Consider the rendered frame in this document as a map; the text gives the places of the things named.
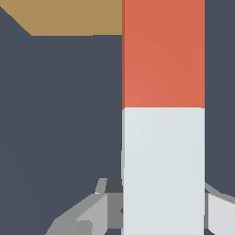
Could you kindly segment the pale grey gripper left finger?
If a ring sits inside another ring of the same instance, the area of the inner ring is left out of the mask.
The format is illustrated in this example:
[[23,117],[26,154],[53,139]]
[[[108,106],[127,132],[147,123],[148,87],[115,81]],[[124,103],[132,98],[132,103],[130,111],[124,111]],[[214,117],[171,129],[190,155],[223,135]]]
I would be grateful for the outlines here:
[[54,219],[45,235],[105,235],[123,229],[121,179],[100,178],[95,192]]

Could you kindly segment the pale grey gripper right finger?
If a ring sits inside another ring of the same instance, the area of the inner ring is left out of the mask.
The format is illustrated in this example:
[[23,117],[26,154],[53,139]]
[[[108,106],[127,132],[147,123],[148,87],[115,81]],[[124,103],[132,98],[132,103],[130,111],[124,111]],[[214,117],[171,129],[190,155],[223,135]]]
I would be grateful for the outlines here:
[[205,183],[204,228],[214,235],[235,235],[235,197]]

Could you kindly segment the red and white peg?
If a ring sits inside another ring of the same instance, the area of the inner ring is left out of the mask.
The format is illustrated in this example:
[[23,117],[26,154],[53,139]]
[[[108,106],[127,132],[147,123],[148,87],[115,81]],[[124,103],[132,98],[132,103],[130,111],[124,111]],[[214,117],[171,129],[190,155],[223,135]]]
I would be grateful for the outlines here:
[[122,0],[123,235],[203,235],[205,0]]

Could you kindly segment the tan wooden box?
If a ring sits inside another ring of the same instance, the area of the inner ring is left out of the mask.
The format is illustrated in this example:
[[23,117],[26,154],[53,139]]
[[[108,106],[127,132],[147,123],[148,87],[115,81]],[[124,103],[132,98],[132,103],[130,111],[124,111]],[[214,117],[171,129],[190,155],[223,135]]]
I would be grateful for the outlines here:
[[0,0],[31,36],[122,33],[122,0]]

